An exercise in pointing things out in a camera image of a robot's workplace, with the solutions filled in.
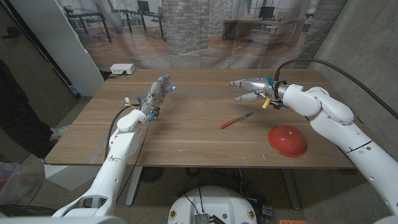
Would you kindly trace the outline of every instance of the red bowl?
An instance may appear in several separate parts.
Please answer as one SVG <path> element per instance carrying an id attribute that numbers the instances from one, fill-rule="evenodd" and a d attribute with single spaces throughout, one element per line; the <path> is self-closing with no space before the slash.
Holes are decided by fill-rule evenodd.
<path id="1" fill-rule="evenodd" d="M 273 128 L 268 134 L 271 146 L 285 156 L 302 156 L 307 150 L 304 135 L 295 127 L 283 125 Z"/>

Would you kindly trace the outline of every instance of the office chair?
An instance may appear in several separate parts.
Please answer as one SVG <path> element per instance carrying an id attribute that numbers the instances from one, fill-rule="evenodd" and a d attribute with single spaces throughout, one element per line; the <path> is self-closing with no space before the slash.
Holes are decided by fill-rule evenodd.
<path id="1" fill-rule="evenodd" d="M 276 15 L 276 20 L 280 22 L 280 21 L 282 21 L 282 20 L 285 20 L 285 19 L 286 19 L 286 16 L 287 16 L 287 12 L 279 11 L 279 12 L 278 12 L 278 15 Z M 269 32 L 269 35 L 270 35 L 270 36 L 272 36 L 272 39 L 270 40 L 270 42 L 272 42 L 272 41 L 274 40 L 274 37 L 275 37 L 275 35 L 276 35 L 276 32 L 277 32 L 278 28 L 279 28 L 279 26 L 277 26 L 277 25 L 268 25 L 268 26 L 266 26 L 266 31 Z"/>
<path id="2" fill-rule="evenodd" d="M 99 5 L 98 3 L 95 3 L 95 6 L 96 6 L 96 8 L 97 8 L 97 12 L 99 12 L 99 13 L 101 13 L 101 14 L 103 15 L 100 5 Z M 101 29 L 101 32 L 99 32 L 99 33 L 97 33 L 97 34 L 94 34 L 94 35 L 93 35 L 94 38 L 97 37 L 97 38 L 99 39 L 99 38 L 101 37 L 101 35 L 104 34 L 104 32 L 102 31 L 102 27 L 101 27 L 101 22 L 102 22 L 102 20 L 99 18 L 99 16 L 96 16 L 96 18 L 92 18 L 92 17 L 90 16 L 90 19 L 85 19 L 85 21 L 88 22 L 88 23 L 90 23 L 90 24 L 95 23 L 95 22 L 98 23 L 99 28 Z"/>

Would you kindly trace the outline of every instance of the power strip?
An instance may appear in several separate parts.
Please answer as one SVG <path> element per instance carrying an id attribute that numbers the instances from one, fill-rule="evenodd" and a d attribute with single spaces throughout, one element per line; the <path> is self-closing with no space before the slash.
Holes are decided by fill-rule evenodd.
<path id="1" fill-rule="evenodd" d="M 135 66 L 133 64 L 113 64 L 111 67 L 111 72 L 114 75 L 121 75 L 124 71 L 125 74 L 132 74 L 135 71 Z"/>

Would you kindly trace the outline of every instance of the person's leg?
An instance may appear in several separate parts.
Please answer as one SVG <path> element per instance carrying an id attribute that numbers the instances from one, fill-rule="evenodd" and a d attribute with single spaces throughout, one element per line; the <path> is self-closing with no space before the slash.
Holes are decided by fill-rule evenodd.
<path id="1" fill-rule="evenodd" d="M 53 148 L 50 127 L 41 122 L 30 107 L 23 89 L 7 65 L 0 60 L 0 128 L 16 143 L 37 157 Z"/>
<path id="2" fill-rule="evenodd" d="M 0 127 L 16 143 L 21 145 L 33 155 L 43 158 L 54 147 L 49 137 L 52 131 L 43 134 L 35 129 L 32 115 L 26 109 L 27 102 L 18 101 L 7 89 L 1 90 L 0 97 Z"/>

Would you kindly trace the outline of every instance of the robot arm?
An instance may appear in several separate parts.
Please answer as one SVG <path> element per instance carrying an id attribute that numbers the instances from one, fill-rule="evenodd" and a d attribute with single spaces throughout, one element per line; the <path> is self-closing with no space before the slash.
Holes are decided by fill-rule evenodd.
<path id="1" fill-rule="evenodd" d="M 398 163 L 353 123 L 354 114 L 345 104 L 330 97 L 320 87 L 303 91 L 300 85 L 274 83 L 272 78 L 252 78 L 228 85 L 250 91 L 247 96 L 262 95 L 274 107 L 288 106 L 308 117 L 311 127 L 336 144 L 377 190 L 391 213 L 398 215 Z M 234 101 L 253 101 L 239 96 Z"/>
<path id="2" fill-rule="evenodd" d="M 153 116 L 159 115 L 171 84 L 169 75 L 154 82 L 139 110 L 133 110 L 118 121 L 111 136 L 111 148 L 90 189 L 81 197 L 64 206 L 53 217 L 103 217 L 114 212 L 121 181 L 128 160 L 137 151 L 141 127 Z"/>

